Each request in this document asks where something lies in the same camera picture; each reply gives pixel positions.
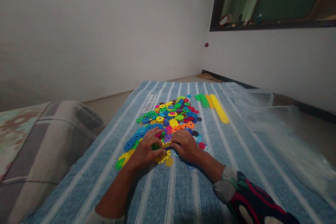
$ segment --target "gray cuff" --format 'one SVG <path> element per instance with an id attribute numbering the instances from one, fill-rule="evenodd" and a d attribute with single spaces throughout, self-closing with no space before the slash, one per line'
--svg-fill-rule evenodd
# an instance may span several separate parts
<path id="1" fill-rule="evenodd" d="M 93 209 L 91 213 L 87 216 L 85 220 L 85 224 L 117 224 L 117 223 L 124 223 L 125 222 L 125 215 L 120 217 L 119 219 L 108 219 L 103 216 L 97 214 L 96 210 Z"/>
<path id="2" fill-rule="evenodd" d="M 221 180 L 212 186 L 215 194 L 224 204 L 228 203 L 236 193 L 235 187 L 230 182 L 231 180 L 237 182 L 237 171 L 226 166 Z"/>

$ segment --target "white wall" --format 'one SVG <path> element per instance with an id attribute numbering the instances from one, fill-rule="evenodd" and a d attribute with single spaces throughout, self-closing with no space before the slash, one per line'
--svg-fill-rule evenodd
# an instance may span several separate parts
<path id="1" fill-rule="evenodd" d="M 210 32 L 204 70 L 336 113 L 336 28 Z"/>
<path id="2" fill-rule="evenodd" d="M 0 0 L 0 109 L 201 70 L 212 0 Z"/>

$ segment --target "purple toy piece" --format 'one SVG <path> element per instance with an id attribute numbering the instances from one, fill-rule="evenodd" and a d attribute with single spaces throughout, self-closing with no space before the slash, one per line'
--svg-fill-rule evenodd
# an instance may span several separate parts
<path id="1" fill-rule="evenodd" d="M 166 135 L 164 136 L 164 142 L 165 142 L 165 144 L 168 143 L 168 142 L 171 142 L 171 141 L 172 141 L 172 136 L 166 134 Z"/>

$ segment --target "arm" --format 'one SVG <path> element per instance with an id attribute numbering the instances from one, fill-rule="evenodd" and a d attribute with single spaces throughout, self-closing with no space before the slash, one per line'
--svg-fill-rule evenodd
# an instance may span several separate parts
<path id="1" fill-rule="evenodd" d="M 163 130 L 155 128 L 146 133 L 143 140 L 135 149 L 129 161 L 120 170 L 110 188 L 95 207 L 86 223 L 116 223 L 125 219 L 127 198 L 137 172 L 149 165 L 155 158 L 164 155 L 166 150 L 152 150 L 153 144 L 162 146 L 155 135 Z"/>
<path id="2" fill-rule="evenodd" d="M 203 152 L 188 131 L 176 131 L 172 142 L 172 147 L 180 157 L 195 164 L 208 175 L 215 194 L 227 204 L 231 214 L 240 223 L 299 223 L 242 172 L 226 167 L 209 153 Z"/>

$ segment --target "wrist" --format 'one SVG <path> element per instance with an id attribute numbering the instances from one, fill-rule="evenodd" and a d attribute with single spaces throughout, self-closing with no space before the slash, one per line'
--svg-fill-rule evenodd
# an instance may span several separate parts
<path id="1" fill-rule="evenodd" d="M 203 161 L 204 161 L 204 158 L 205 158 L 206 154 L 207 154 L 207 152 L 204 152 L 202 150 L 200 150 L 197 153 L 195 153 L 194 164 L 197 165 L 197 166 L 201 166 L 202 163 L 203 163 Z"/>
<path id="2" fill-rule="evenodd" d="M 122 169 L 131 175 L 135 175 L 139 171 L 139 166 L 129 160 Z"/>

